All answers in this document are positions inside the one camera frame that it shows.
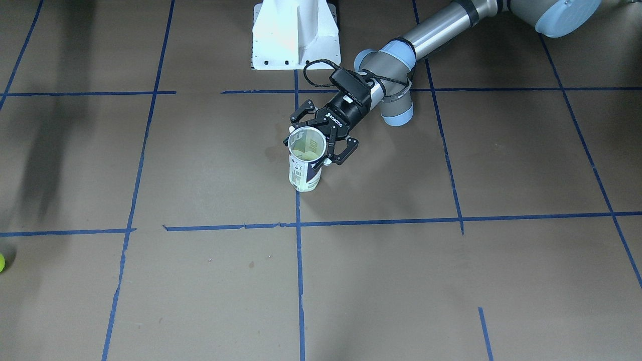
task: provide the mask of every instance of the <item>silver metal tube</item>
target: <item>silver metal tube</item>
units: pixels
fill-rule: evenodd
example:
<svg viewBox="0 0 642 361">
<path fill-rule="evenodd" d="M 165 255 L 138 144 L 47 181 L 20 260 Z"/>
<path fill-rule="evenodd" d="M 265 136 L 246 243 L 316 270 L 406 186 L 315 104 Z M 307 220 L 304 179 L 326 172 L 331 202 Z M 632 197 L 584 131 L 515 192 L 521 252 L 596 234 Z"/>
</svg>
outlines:
<svg viewBox="0 0 642 361">
<path fill-rule="evenodd" d="M 470 27 L 466 10 L 458 3 L 450 3 L 403 35 L 403 38 L 412 43 L 419 60 Z"/>
<path fill-rule="evenodd" d="M 485 17 L 491 17 L 497 15 L 497 0 L 473 0 L 473 4 L 477 9 L 478 14 L 480 15 L 480 20 Z"/>
</svg>

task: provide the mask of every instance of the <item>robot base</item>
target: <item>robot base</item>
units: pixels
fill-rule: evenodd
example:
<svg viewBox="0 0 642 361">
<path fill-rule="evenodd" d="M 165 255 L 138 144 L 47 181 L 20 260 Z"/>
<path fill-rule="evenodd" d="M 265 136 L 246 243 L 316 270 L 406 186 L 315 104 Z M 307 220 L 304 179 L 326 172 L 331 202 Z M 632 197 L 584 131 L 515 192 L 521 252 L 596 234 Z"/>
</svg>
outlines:
<svg viewBox="0 0 642 361">
<path fill-rule="evenodd" d="M 257 70 L 303 69 L 306 62 L 322 58 L 341 62 L 336 8 L 325 0 L 264 0 L 254 7 L 252 33 L 252 67 Z"/>
</svg>

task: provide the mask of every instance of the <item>brown floor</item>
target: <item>brown floor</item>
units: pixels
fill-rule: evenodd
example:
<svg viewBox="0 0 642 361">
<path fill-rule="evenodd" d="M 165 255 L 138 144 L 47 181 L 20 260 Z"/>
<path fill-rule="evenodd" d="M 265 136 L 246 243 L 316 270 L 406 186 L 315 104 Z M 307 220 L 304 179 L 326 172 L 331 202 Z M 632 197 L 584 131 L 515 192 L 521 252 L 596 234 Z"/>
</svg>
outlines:
<svg viewBox="0 0 642 361">
<path fill-rule="evenodd" d="M 0 1 L 1 361 L 640 360 L 642 3 L 483 20 L 298 195 L 332 94 L 251 70 L 256 2 Z M 343 65 L 413 3 L 340 1 Z"/>
</svg>

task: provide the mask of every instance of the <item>blue tape line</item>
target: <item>blue tape line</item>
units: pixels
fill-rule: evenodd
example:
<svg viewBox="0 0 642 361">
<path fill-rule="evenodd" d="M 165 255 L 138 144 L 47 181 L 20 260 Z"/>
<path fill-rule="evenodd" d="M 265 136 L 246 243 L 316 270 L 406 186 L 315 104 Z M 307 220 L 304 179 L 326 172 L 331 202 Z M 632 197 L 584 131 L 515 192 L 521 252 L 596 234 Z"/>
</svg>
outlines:
<svg viewBox="0 0 642 361">
<path fill-rule="evenodd" d="M 615 212 L 616 216 L 642 216 L 642 211 Z M 377 225 L 377 224 L 421 224 L 421 223 L 450 223 L 450 222 L 488 222 L 502 220 L 544 220 L 560 218 L 593 218 L 611 217 L 609 212 L 596 213 L 560 213 L 545 215 L 514 215 L 514 216 L 468 216 L 468 217 L 442 217 L 442 218 L 405 218 L 391 220 L 335 220 L 322 222 L 301 222 L 301 227 L 329 227 L 333 225 Z M 276 227 L 298 227 L 298 222 L 292 223 L 263 223 L 263 224 L 228 224 L 228 225 L 194 225 L 187 227 L 163 228 L 167 232 L 182 231 L 217 231 L 222 229 L 252 229 L 252 228 L 276 228 Z"/>
<path fill-rule="evenodd" d="M 185 232 L 185 231 L 219 231 L 222 229 L 260 229 L 260 228 L 277 228 L 277 227 L 296 227 L 296 223 L 259 223 L 259 224 L 228 224 L 228 225 L 192 225 L 187 227 L 167 227 L 163 225 L 167 232 Z"/>
<path fill-rule="evenodd" d="M 560 91 L 554 87 L 496 87 L 496 88 L 435 88 L 438 92 L 455 92 L 455 91 Z"/>
<path fill-rule="evenodd" d="M 28 236 L 66 236 L 71 234 L 105 234 L 105 233 L 131 233 L 136 228 L 113 229 L 72 229 L 67 231 L 28 231 L 28 232 L 0 232 L 1 237 L 28 237 Z"/>
<path fill-rule="evenodd" d="M 616 216 L 642 216 L 642 211 L 640 212 L 615 212 Z"/>
<path fill-rule="evenodd" d="M 551 53 L 548 51 L 548 46 L 546 46 L 546 42 L 544 41 L 544 37 L 542 34 L 538 33 L 539 40 L 542 42 L 542 46 L 544 47 L 544 50 L 546 52 L 546 56 L 548 57 L 548 61 L 551 63 L 551 67 L 553 68 L 553 73 L 555 74 L 555 78 L 557 79 L 557 83 L 560 86 L 560 89 L 562 89 L 562 94 L 564 95 L 564 101 L 566 102 L 566 107 L 568 107 L 568 111 L 571 114 L 571 119 L 573 120 L 573 124 L 575 126 L 575 130 L 577 131 L 577 135 L 580 138 L 580 141 L 582 142 L 582 146 L 584 147 L 584 152 L 586 153 L 586 157 L 589 159 L 589 163 L 591 164 L 591 167 L 593 169 L 593 173 L 595 174 L 595 179 L 598 181 L 598 185 L 600 186 L 600 191 L 602 192 L 602 196 L 604 197 L 604 201 L 606 202 L 607 207 L 609 208 L 609 212 L 613 218 L 613 223 L 615 224 L 615 228 L 618 230 L 618 234 L 620 236 L 620 240 L 622 241 L 622 245 L 624 246 L 625 251 L 627 252 L 627 256 L 629 257 L 629 262 L 631 263 L 631 267 L 633 267 L 633 272 L 636 275 L 636 278 L 638 279 L 638 284 L 640 288 L 642 288 L 642 277 L 640 276 L 640 272 L 638 270 L 638 266 L 636 265 L 635 260 L 633 259 L 633 255 L 631 254 L 631 251 L 629 249 L 629 245 L 627 243 L 627 240 L 624 237 L 624 234 L 622 233 L 622 229 L 620 228 L 620 223 L 618 222 L 618 217 L 616 216 L 615 212 L 613 211 L 613 207 L 611 206 L 611 201 L 609 200 L 609 196 L 606 194 L 606 189 L 604 188 L 604 185 L 602 184 L 602 180 L 600 178 L 600 174 L 598 173 L 598 169 L 595 166 L 595 162 L 593 161 L 593 157 L 591 156 L 591 152 L 589 151 L 589 147 L 586 144 L 586 141 L 584 139 L 584 135 L 582 134 L 582 130 L 580 129 L 580 124 L 577 121 L 577 118 L 575 117 L 575 112 L 573 112 L 573 107 L 571 106 L 571 102 L 568 100 L 568 95 L 566 94 L 566 91 L 564 90 L 564 87 L 562 85 L 562 80 L 560 79 L 560 76 L 557 72 L 557 68 L 555 67 L 555 64 L 553 63 L 553 57 L 551 56 Z"/>
<path fill-rule="evenodd" d="M 417 2 L 412 0 L 412 8 L 415 12 L 415 21 L 419 24 L 419 12 L 417 10 Z M 430 72 L 430 65 L 428 59 L 424 61 L 426 64 L 426 71 L 428 72 L 428 82 L 430 83 L 430 93 L 433 96 L 433 104 L 435 105 L 435 113 L 437 114 L 437 125 L 439 126 L 439 134 L 444 144 L 444 156 L 446 157 L 446 166 L 448 167 L 448 174 L 450 174 L 450 183 L 453 187 L 453 198 L 455 199 L 455 207 L 457 209 L 457 217 L 459 217 L 459 227 L 464 234 L 464 220 L 462 219 L 462 208 L 459 204 L 459 196 L 457 195 L 457 187 L 455 186 L 455 176 L 453 175 L 453 167 L 450 163 L 450 155 L 448 154 L 448 146 L 446 144 L 446 135 L 444 134 L 444 126 L 441 122 L 441 114 L 439 112 L 439 103 L 437 102 L 437 94 L 435 93 L 435 84 L 433 83 L 433 75 Z"/>
<path fill-rule="evenodd" d="M 327 227 L 332 225 L 418 224 L 459 222 L 460 218 L 417 218 L 396 220 L 337 220 L 325 222 L 302 222 L 301 227 Z"/>
<path fill-rule="evenodd" d="M 294 110 L 299 108 L 299 72 L 294 70 Z"/>
<path fill-rule="evenodd" d="M 165 59 L 165 50 L 167 48 L 167 41 L 169 39 L 169 29 L 171 26 L 171 18 L 174 12 L 174 1 L 171 0 L 171 4 L 169 6 L 169 17 L 167 20 L 167 26 L 165 28 L 165 38 L 162 43 L 162 50 L 160 51 L 160 60 L 159 60 L 159 67 L 158 71 L 156 72 L 156 83 L 154 84 L 154 92 L 152 94 L 152 103 L 150 105 L 150 113 L 149 116 L 147 117 L 147 127 L 145 128 L 145 137 L 143 139 L 143 149 L 141 150 L 141 158 L 138 163 L 138 172 L 136 174 L 136 183 L 134 185 L 134 194 L 132 195 L 132 208 L 129 213 L 129 218 L 127 220 L 127 228 L 131 228 L 132 224 L 134 222 L 134 212 L 136 210 L 136 200 L 138 198 L 138 189 L 141 185 L 141 176 L 143 174 L 143 164 L 145 160 L 145 148 L 147 147 L 147 138 L 150 135 L 150 126 L 152 124 L 152 117 L 154 114 L 154 106 L 156 105 L 156 95 L 159 90 L 159 84 L 161 82 L 161 73 L 162 73 L 162 65 L 163 61 Z M 119 270 L 119 275 L 118 275 L 118 286 L 116 288 L 116 292 L 114 293 L 114 299 L 112 301 L 112 309 L 109 315 L 109 324 L 107 326 L 107 334 L 105 335 L 105 346 L 103 348 L 103 357 L 102 361 L 107 361 L 107 355 L 109 353 L 109 344 L 111 342 L 112 338 L 112 330 L 114 329 L 114 319 L 116 318 L 116 309 L 118 307 L 118 298 L 120 296 L 120 289 L 121 289 L 121 284 L 123 282 L 123 271 L 125 270 L 125 252 L 127 251 L 127 248 L 129 246 L 129 237 L 130 237 L 129 232 L 125 233 L 125 240 L 123 241 L 123 252 L 121 253 L 121 264 L 120 264 L 120 270 Z"/>
<path fill-rule="evenodd" d="M 490 337 L 488 336 L 488 328 L 486 327 L 486 318 L 483 315 L 483 308 L 477 307 L 480 313 L 481 330 L 483 331 L 483 338 L 486 341 L 486 352 L 488 353 L 488 360 L 493 361 L 492 348 L 490 346 Z"/>
<path fill-rule="evenodd" d="M 559 218 L 591 218 L 591 217 L 610 217 L 608 212 L 601 213 L 568 213 L 568 214 L 551 214 L 551 215 L 519 215 L 519 216 L 480 216 L 464 217 L 466 222 L 479 222 L 491 220 L 531 220 L 531 219 L 559 219 Z"/>
<path fill-rule="evenodd" d="M 640 91 L 642 87 L 565 87 L 566 91 Z"/>
<path fill-rule="evenodd" d="M 43 2 L 44 0 L 40 0 L 40 3 L 38 4 L 36 14 L 33 16 L 33 21 L 31 22 L 31 28 L 29 28 L 27 37 L 24 40 L 24 44 L 22 45 L 22 49 L 20 50 L 20 55 L 18 55 L 18 59 L 15 61 L 13 71 L 11 72 L 11 76 L 9 77 L 9 82 L 4 88 L 4 93 L 2 94 L 2 98 L 0 99 L 0 110 L 2 110 L 2 107 L 4 106 L 4 101 L 6 100 L 7 94 L 9 94 L 9 89 L 11 88 L 11 84 L 13 83 L 13 79 L 15 78 L 15 73 L 18 71 L 18 66 L 20 66 L 20 61 L 22 60 L 22 56 L 24 55 L 24 50 L 27 48 L 29 39 L 31 39 L 31 34 L 33 33 L 33 29 L 36 27 L 36 22 L 38 21 L 38 17 L 40 16 L 40 10 L 42 9 Z"/>
<path fill-rule="evenodd" d="M 97 95 L 153 95 L 153 91 L 92 91 L 92 92 L 13 92 L 9 96 L 97 96 Z M 176 91 L 157 91 L 158 95 L 176 94 Z"/>
<path fill-rule="evenodd" d="M 300 361 L 306 359 L 306 323 L 303 312 L 303 259 L 301 254 L 301 194 L 297 191 L 297 277 L 299 279 L 299 349 Z"/>
<path fill-rule="evenodd" d="M 417 2 L 412 0 L 412 10 L 415 12 L 415 22 L 419 24 L 419 12 L 417 11 Z"/>
<path fill-rule="evenodd" d="M 294 109 L 299 107 L 299 72 L 294 70 Z M 306 360 L 306 319 L 303 312 L 303 257 L 301 254 L 301 193 L 296 191 L 297 279 L 299 281 L 299 359 Z"/>
</svg>

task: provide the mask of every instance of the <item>printed label on cup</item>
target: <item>printed label on cup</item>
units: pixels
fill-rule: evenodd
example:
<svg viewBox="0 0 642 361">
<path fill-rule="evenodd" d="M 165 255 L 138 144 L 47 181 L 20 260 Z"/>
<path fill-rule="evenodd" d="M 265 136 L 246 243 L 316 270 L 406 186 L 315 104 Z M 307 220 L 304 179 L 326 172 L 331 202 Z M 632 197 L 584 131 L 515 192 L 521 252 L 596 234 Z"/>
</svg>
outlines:
<svg viewBox="0 0 642 361">
<path fill-rule="evenodd" d="M 325 136 L 319 129 L 301 127 L 290 134 L 290 183 L 299 192 L 314 189 L 321 178 L 321 168 L 314 166 L 321 161 L 327 148 Z"/>
</svg>

